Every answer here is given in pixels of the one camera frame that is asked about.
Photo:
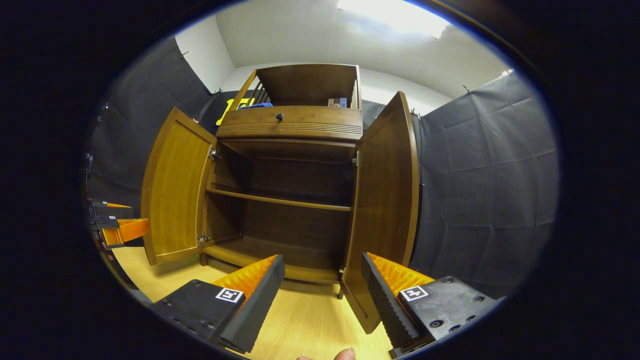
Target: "wooden shelf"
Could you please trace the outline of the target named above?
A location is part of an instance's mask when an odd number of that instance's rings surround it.
[[[275,254],[284,255],[285,277],[293,280],[336,283],[340,279],[335,255],[311,249],[243,236],[206,247],[203,251],[222,261],[247,266]]]
[[[295,200],[285,200],[278,199],[275,197],[264,197],[257,195],[249,195],[245,193],[237,193],[230,192],[225,190],[218,190],[214,188],[207,188],[207,192],[209,193],[217,193],[220,195],[239,197],[241,199],[248,200],[256,200],[262,202],[270,202],[272,204],[282,204],[282,205],[290,205],[290,206],[299,206],[302,208],[312,208],[312,209],[324,209],[324,210],[334,210],[334,211],[351,211],[351,207],[349,206],[338,206],[338,205],[327,205],[327,204],[318,204],[316,202],[304,202],[304,201],[295,201]]]
[[[253,161],[274,159],[350,164],[356,152],[355,142],[301,138],[231,138],[221,143]]]

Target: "human hand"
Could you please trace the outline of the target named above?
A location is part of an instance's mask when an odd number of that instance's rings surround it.
[[[311,360],[308,357],[300,356],[298,360]],[[339,352],[333,360],[356,360],[356,353],[353,351],[353,348],[346,348],[343,351]]]

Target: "ceiling light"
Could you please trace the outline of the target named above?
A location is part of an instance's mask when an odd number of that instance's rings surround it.
[[[418,32],[439,38],[445,19],[403,0],[338,0],[338,9],[366,15],[396,31]]]

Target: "open cabinet door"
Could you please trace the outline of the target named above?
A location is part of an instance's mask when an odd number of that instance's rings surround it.
[[[213,161],[216,138],[178,108],[173,108],[151,150],[142,185],[141,217],[149,220],[144,235],[149,264],[200,252],[205,178]]]
[[[415,238],[420,177],[404,93],[391,99],[357,149],[351,236],[340,286],[360,325],[370,334],[380,316],[362,275],[362,252],[406,266]]]

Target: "finger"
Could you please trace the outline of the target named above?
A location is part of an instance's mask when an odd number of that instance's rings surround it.
[[[333,360],[356,360],[356,352],[352,347],[346,348],[339,352]]]

